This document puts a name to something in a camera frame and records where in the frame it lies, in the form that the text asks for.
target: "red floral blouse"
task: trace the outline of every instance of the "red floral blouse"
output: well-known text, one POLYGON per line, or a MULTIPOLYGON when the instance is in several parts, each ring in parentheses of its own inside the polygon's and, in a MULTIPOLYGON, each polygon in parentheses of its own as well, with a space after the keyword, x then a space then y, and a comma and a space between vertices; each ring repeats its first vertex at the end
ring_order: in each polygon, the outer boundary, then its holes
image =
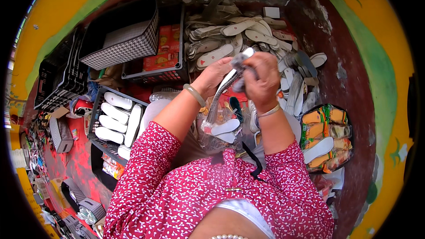
POLYGON ((180 141, 155 122, 135 141, 106 214, 104 239, 188 238, 215 205, 246 199, 263 215, 276 238, 331 238, 334 221, 313 186, 296 141, 266 156, 255 180, 251 163, 223 152, 170 170, 180 141))

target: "pearl necklace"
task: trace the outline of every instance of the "pearl necklace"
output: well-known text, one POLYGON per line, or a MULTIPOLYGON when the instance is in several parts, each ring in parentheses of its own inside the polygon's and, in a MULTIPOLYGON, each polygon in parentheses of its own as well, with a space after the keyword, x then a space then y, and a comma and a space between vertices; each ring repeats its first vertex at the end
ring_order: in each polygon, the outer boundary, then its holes
POLYGON ((223 234, 211 237, 211 239, 248 239, 247 237, 237 236, 236 234, 223 234))

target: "stack of insoles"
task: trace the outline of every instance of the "stack of insoles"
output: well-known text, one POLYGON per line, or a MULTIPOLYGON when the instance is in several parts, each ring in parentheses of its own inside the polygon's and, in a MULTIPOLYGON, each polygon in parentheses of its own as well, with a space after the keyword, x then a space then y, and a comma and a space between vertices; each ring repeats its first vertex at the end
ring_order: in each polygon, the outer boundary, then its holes
POLYGON ((96 136, 104 141, 120 144, 118 154, 130 158, 130 148, 138 136, 143 108, 128 98, 115 93, 104 94, 106 102, 100 108, 104 114, 99 116, 102 126, 96 128, 96 136))

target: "white painted flower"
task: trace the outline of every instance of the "white painted flower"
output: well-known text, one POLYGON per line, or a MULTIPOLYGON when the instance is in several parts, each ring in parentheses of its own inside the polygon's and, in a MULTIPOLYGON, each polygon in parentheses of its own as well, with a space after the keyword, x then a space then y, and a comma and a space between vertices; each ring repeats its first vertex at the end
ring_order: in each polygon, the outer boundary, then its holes
POLYGON ((399 157, 400 162, 404 162, 407 156, 407 144, 404 143, 403 146, 401 146, 401 149, 399 150, 399 157))

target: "red packaging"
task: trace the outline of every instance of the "red packaging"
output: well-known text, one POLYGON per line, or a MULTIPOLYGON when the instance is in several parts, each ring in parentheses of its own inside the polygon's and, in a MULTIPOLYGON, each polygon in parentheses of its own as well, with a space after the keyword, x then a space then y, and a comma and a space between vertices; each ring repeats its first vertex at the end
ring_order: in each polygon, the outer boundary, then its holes
POLYGON ((170 49, 171 25, 159 27, 158 55, 168 53, 170 49))
POLYGON ((178 53, 180 47, 180 24, 171 25, 171 34, 169 38, 169 53, 178 53))
POLYGON ((143 59, 142 72, 172 67, 177 63, 178 63, 178 53, 149 56, 143 59))

